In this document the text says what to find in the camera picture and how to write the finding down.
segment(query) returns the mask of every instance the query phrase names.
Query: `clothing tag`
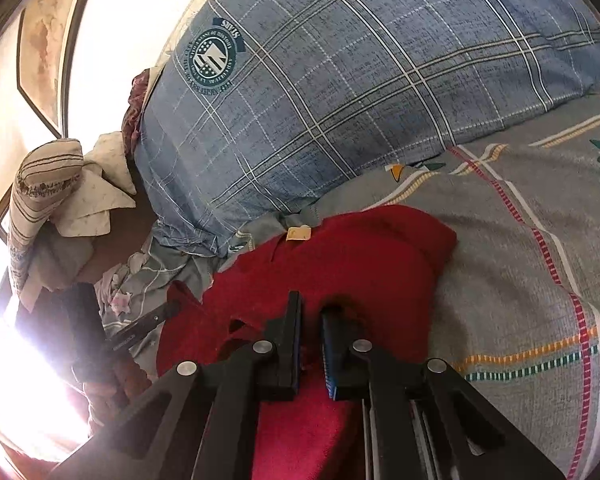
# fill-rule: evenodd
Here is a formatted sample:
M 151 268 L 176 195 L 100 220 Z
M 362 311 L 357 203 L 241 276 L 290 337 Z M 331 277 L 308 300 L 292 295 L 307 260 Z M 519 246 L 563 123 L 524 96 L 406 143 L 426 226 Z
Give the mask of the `clothing tag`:
M 290 227 L 286 232 L 286 240 L 308 240 L 311 238 L 311 228 L 308 225 Z

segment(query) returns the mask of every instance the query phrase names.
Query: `metal screw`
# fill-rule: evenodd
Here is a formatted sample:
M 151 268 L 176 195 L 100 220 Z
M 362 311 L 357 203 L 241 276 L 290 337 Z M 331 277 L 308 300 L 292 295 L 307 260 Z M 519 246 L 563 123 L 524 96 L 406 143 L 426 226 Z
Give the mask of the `metal screw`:
M 446 363 L 442 359 L 432 359 L 427 363 L 427 368 L 435 374 L 441 374 L 446 370 Z
M 176 368 L 178 373 L 185 377 L 193 375 L 194 373 L 196 373 L 197 369 L 198 366 L 193 361 L 183 361 L 178 365 L 178 368 Z
M 262 341 L 256 341 L 253 344 L 253 351 L 256 352 L 256 354 L 268 354 L 271 350 L 273 350 L 271 341 L 263 339 Z
M 353 342 L 353 349 L 356 352 L 369 352 L 369 350 L 371 350 L 374 346 L 371 344 L 371 341 L 368 341 L 367 339 L 356 339 Z

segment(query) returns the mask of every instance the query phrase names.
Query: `maroon fabric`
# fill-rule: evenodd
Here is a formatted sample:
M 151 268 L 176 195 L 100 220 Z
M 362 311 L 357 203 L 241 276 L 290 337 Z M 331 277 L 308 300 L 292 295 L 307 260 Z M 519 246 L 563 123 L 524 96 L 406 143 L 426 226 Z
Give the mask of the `maroon fabric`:
M 140 137 L 140 112 L 142 103 L 149 86 L 149 69 L 143 70 L 131 83 L 131 94 L 129 95 L 129 108 L 126 110 L 125 118 L 122 120 L 122 139 L 125 143 L 125 155 L 132 156 Z
M 354 443 L 357 403 L 328 399 L 319 350 L 319 313 L 340 304 L 367 336 L 397 358 L 427 356 L 429 311 L 436 280 L 456 234 L 431 216 L 384 206 L 326 219 L 305 242 L 270 240 L 215 276 L 202 304 L 175 282 L 170 300 L 181 313 L 162 330 L 158 373 L 183 360 L 202 364 L 240 341 L 261 337 L 264 323 L 284 312 L 290 290 L 304 298 L 303 374 L 294 402 L 264 403 L 253 465 L 256 480 L 333 478 Z

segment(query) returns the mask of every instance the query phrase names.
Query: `green dashed stripe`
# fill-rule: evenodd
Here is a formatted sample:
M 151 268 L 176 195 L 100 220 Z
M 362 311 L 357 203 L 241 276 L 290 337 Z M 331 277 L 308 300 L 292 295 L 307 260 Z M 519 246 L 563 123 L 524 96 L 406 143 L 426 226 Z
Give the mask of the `green dashed stripe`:
M 589 355 L 596 355 L 598 353 L 598 345 L 589 347 Z M 464 378 L 469 382 L 475 381 L 510 381 L 513 379 L 519 379 L 520 377 L 529 377 L 540 372 L 547 370 L 553 370 L 561 366 L 568 366 L 579 362 L 582 359 L 582 350 L 572 352 L 570 354 L 551 359 L 539 365 L 528 366 L 526 368 L 520 368 L 520 370 L 512 370 L 509 372 L 474 372 L 472 374 L 465 375 Z

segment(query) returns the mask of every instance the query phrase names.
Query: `orange dashed stripe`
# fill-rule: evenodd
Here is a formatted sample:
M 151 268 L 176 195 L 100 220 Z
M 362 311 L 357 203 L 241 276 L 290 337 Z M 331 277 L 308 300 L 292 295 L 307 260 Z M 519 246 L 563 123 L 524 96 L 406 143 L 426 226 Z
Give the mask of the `orange dashed stripe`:
M 589 329 L 589 337 L 597 337 L 598 336 L 598 328 L 593 326 Z M 523 352 L 518 352 L 517 354 L 511 354 L 507 356 L 493 356 L 493 355 L 471 355 L 464 359 L 460 363 L 453 364 L 453 367 L 458 371 L 458 373 L 464 373 L 469 366 L 477 365 L 477 364 L 490 364 L 490 365 L 510 365 L 513 363 L 519 363 L 522 361 L 526 361 L 528 359 L 533 359 L 536 357 L 540 357 L 542 355 L 551 354 L 552 352 L 557 352 L 558 350 L 563 350 L 569 346 L 577 345 L 580 343 L 580 338 L 582 336 L 580 334 L 573 335 L 571 337 L 566 337 L 561 339 L 560 341 L 555 341 L 553 343 L 548 343 L 531 350 L 525 350 Z
M 498 157 L 500 156 L 500 154 L 503 152 L 503 150 L 508 146 L 508 144 L 498 144 L 497 146 L 494 147 L 493 149 L 493 153 L 491 153 L 491 155 L 489 156 L 489 158 L 485 158 L 484 160 L 474 160 L 474 164 L 476 166 L 480 166 L 481 164 L 484 164 L 485 162 L 494 162 L 496 160 L 498 160 Z M 460 173 L 458 173 L 458 175 L 468 175 L 469 173 L 472 173 L 474 171 L 474 168 L 471 167 L 471 165 L 468 165 L 466 167 L 465 170 L 462 170 Z
M 420 177 L 418 177 L 416 180 L 413 181 L 413 184 L 411 184 L 407 189 L 405 189 L 402 193 L 400 193 L 400 195 L 398 195 L 397 197 L 389 200 L 389 202 L 386 202 L 382 205 L 393 205 L 393 204 L 397 204 L 398 202 L 402 202 L 402 200 L 404 200 L 408 196 L 412 195 L 420 186 L 422 186 L 422 184 L 424 182 L 426 182 L 432 176 L 437 175 L 437 174 L 439 174 L 437 171 L 427 171 L 427 173 L 423 173 Z
M 596 121 L 595 123 L 591 123 L 591 124 L 585 126 L 584 128 L 580 128 L 579 130 L 571 132 L 570 134 L 565 135 L 564 137 L 559 137 L 558 139 L 552 140 L 551 142 L 542 144 L 542 147 L 543 148 L 551 148 L 553 146 L 557 146 L 558 144 L 561 144 L 567 140 L 573 139 L 573 137 L 580 136 L 580 135 L 588 132 L 589 130 L 593 130 L 594 128 L 597 128 L 598 126 L 600 126 L 600 120 Z

